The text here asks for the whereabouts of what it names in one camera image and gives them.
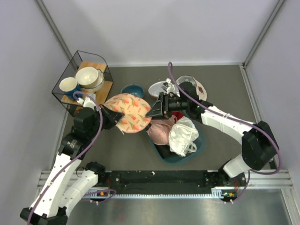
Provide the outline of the floral mesh laundry bag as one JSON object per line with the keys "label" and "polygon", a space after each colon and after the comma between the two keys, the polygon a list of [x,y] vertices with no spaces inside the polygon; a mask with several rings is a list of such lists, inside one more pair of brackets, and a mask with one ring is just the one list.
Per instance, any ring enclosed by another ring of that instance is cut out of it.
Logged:
{"label": "floral mesh laundry bag", "polygon": [[144,99],[123,93],[115,95],[104,103],[108,109],[123,114],[116,127],[123,133],[133,134],[144,130],[151,122],[146,114],[150,105]]}

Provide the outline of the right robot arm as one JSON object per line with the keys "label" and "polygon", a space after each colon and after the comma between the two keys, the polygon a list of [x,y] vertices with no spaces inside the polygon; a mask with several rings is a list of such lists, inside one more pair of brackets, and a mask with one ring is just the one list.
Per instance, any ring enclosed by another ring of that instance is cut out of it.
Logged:
{"label": "right robot arm", "polygon": [[170,83],[162,84],[162,91],[146,118],[152,121],[167,120],[173,112],[184,111],[186,115],[202,125],[212,127],[232,138],[241,146],[240,154],[220,168],[219,181],[231,185],[236,176],[253,171],[263,175],[262,168],[274,157],[281,156],[279,146],[268,123],[245,121],[225,113],[214,104],[197,95],[197,87],[183,82],[177,87],[179,94],[169,91]]}

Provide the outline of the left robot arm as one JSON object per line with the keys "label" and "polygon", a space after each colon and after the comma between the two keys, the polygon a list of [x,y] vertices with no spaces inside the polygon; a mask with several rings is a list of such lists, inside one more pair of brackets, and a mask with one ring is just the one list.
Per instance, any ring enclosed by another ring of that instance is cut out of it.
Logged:
{"label": "left robot arm", "polygon": [[124,114],[106,106],[84,107],[73,118],[71,131],[62,139],[53,168],[39,196],[22,209],[20,218],[29,225],[65,225],[72,210],[94,185],[106,182],[105,167],[90,162],[71,186],[73,173],[102,129],[113,128]]}

